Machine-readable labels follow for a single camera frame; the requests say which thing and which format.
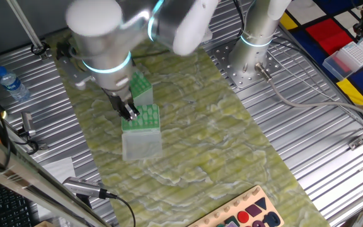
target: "pipette tip box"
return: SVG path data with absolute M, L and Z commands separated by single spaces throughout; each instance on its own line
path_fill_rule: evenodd
M 123 160 L 144 160 L 163 156 L 159 107 L 156 104 L 136 107 L 139 116 L 122 119 Z

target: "yellow tile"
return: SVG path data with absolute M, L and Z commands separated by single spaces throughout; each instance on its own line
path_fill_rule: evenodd
M 352 102 L 357 105 L 363 105 L 363 96 L 359 93 L 357 88 L 355 88 L 351 82 L 347 79 L 340 81 L 337 85 L 341 88 L 341 90 L 348 95 Z
M 288 14 L 284 13 L 281 17 L 281 24 L 287 29 L 297 28 L 297 24 L 288 16 Z

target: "red block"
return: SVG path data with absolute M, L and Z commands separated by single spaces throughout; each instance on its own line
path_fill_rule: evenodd
M 332 19 L 327 19 L 312 25 L 306 31 L 329 55 L 332 55 L 352 41 L 347 33 Z

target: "plastic bottle cap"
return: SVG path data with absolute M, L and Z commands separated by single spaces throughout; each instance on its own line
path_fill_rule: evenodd
M 4 66 L 0 66 L 0 76 L 5 76 L 7 74 Z

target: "connector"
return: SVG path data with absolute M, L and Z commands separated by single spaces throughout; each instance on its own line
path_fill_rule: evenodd
M 272 79 L 270 73 L 268 73 L 265 70 L 265 68 L 263 67 L 263 65 L 261 63 L 256 63 L 255 64 L 255 70 L 256 70 L 256 72 L 260 73 L 260 75 L 263 76 L 263 78 L 264 78 L 264 80 L 266 82 L 269 82 Z

